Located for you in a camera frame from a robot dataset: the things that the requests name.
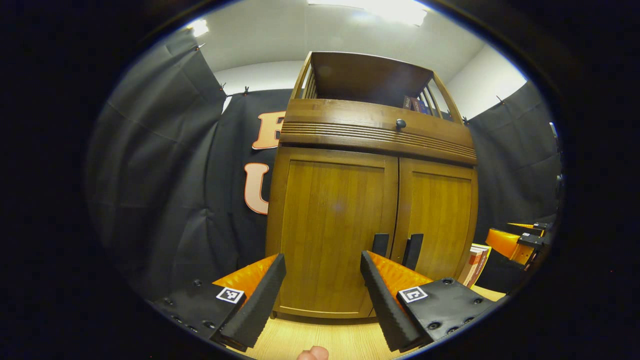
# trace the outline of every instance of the black curtain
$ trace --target black curtain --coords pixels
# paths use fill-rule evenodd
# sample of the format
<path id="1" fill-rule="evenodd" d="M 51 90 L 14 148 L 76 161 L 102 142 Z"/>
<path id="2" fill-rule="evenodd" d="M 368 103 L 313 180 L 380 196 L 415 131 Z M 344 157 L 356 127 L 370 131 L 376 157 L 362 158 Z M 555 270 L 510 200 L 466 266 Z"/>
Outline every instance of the black curtain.
<path id="1" fill-rule="evenodd" d="M 254 150 L 262 113 L 285 111 L 292 89 L 249 92 L 232 96 L 220 117 L 206 170 L 205 202 L 212 209 L 207 224 L 211 243 L 225 243 L 221 276 L 264 258 L 267 215 L 253 212 L 244 201 L 247 163 L 269 166 L 262 198 L 269 201 L 276 149 Z"/>
<path id="2" fill-rule="evenodd" d="M 180 31 L 123 76 L 96 123 L 86 197 L 104 247 L 132 287 L 155 299 L 215 280 L 227 244 L 211 243 L 204 167 L 226 95 Z"/>
<path id="3" fill-rule="evenodd" d="M 469 120 L 478 159 L 474 243 L 485 243 L 489 228 L 504 229 L 508 222 L 556 219 L 561 163 L 549 109 L 531 82 L 503 102 Z M 477 285 L 507 292 L 522 275 L 507 257 L 493 251 Z"/>

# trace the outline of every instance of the wooden slat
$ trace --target wooden slat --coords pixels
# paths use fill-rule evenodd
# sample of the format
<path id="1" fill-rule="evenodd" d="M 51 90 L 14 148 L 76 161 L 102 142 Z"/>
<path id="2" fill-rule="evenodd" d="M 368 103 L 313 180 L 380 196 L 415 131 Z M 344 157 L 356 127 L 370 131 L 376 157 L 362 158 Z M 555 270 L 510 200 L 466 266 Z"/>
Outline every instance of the wooden slat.
<path id="1" fill-rule="evenodd" d="M 311 82 L 313 79 L 314 70 L 313 67 L 309 67 L 309 73 L 307 75 L 307 81 L 305 83 L 305 91 L 302 92 L 302 99 L 308 99 L 309 94 L 311 93 Z"/>
<path id="2" fill-rule="evenodd" d="M 307 70 L 309 69 L 309 65 L 311 64 L 311 51 L 307 54 L 307 58 L 305 59 L 304 65 L 302 65 L 302 69 L 298 74 L 298 78 L 296 79 L 296 84 L 293 86 L 293 91 L 291 92 L 290 100 L 297 99 L 300 97 L 300 91 L 302 90 L 302 82 L 304 80 L 305 75 L 307 75 Z"/>
<path id="3" fill-rule="evenodd" d="M 314 69 L 313 67 L 311 68 L 311 74 L 309 75 L 310 80 L 308 83 L 308 87 L 309 87 L 309 92 L 307 93 L 307 97 L 309 99 L 312 99 L 313 97 L 313 93 L 314 93 L 314 88 L 316 87 L 316 76 L 314 75 Z"/>
<path id="4" fill-rule="evenodd" d="M 436 98 L 433 96 L 433 93 L 431 93 L 431 89 L 429 88 L 429 84 L 427 84 L 425 89 L 427 89 L 427 91 L 429 92 L 429 95 L 431 96 L 431 100 L 433 100 L 433 105 L 436 107 L 436 111 L 438 112 L 438 116 L 441 119 L 444 119 L 442 117 L 442 113 L 440 112 L 440 107 L 438 106 L 438 103 L 436 102 Z"/>
<path id="5" fill-rule="evenodd" d="M 442 98 L 444 99 L 444 102 L 446 102 L 447 106 L 449 107 L 449 113 L 451 114 L 453 121 L 464 125 L 464 122 L 462 121 L 462 116 L 460 116 L 460 112 L 458 111 L 458 107 L 456 106 L 456 103 L 453 102 L 453 100 L 451 99 L 451 95 L 449 94 L 449 91 L 447 91 L 446 86 L 444 86 L 444 83 L 442 82 L 442 80 L 440 80 L 440 78 L 438 77 L 438 74 L 436 74 L 435 72 L 433 73 L 433 80 L 436 82 L 436 86 L 440 90 L 440 93 L 442 94 Z"/>
<path id="6" fill-rule="evenodd" d="M 436 109 L 433 106 L 431 106 L 431 101 L 429 101 L 429 94 L 427 94 L 426 89 L 422 89 L 422 97 L 424 97 L 424 100 L 427 102 L 427 105 L 429 106 L 429 112 L 435 115 Z"/>

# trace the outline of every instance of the cabinet handle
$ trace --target cabinet handle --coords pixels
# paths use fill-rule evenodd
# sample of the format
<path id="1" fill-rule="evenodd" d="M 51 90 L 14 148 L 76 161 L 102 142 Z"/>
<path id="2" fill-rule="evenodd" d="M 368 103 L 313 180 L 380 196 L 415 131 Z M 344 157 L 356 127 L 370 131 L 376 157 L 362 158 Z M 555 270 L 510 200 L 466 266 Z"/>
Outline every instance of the cabinet handle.
<path id="1" fill-rule="evenodd" d="M 375 234 L 373 236 L 373 249 L 371 252 L 380 256 L 387 256 L 387 244 L 389 243 L 389 234 Z"/>
<path id="2" fill-rule="evenodd" d="M 396 120 L 396 129 L 400 130 L 402 128 L 406 127 L 406 121 L 404 121 L 403 119 L 397 119 Z"/>
<path id="3" fill-rule="evenodd" d="M 402 265 L 404 267 L 415 270 L 415 266 L 418 265 L 423 238 L 424 234 L 411 234 L 411 238 L 406 241 L 404 258 L 402 259 Z"/>

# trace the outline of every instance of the drawer knob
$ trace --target drawer knob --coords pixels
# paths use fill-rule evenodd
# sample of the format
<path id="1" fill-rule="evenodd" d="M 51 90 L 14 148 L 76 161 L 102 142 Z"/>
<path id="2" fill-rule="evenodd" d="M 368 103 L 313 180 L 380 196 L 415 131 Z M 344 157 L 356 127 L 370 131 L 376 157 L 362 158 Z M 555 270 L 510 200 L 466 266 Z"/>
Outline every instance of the drawer knob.
<path id="1" fill-rule="evenodd" d="M 406 121 L 404 121 L 403 119 L 397 119 L 396 120 L 396 129 L 400 130 L 403 127 L 406 127 Z"/>

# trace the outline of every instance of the wooden drawer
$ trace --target wooden drawer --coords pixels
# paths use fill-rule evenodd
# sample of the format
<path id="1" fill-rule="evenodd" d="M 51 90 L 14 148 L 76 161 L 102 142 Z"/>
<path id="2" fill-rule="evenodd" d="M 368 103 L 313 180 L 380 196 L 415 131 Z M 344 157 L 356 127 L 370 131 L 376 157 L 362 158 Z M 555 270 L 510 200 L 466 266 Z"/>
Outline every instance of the wooden drawer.
<path id="1" fill-rule="evenodd" d="M 396 129 L 396 120 L 406 127 Z M 393 151 L 477 165 L 465 126 L 431 115 L 366 102 L 291 99 L 280 143 Z"/>

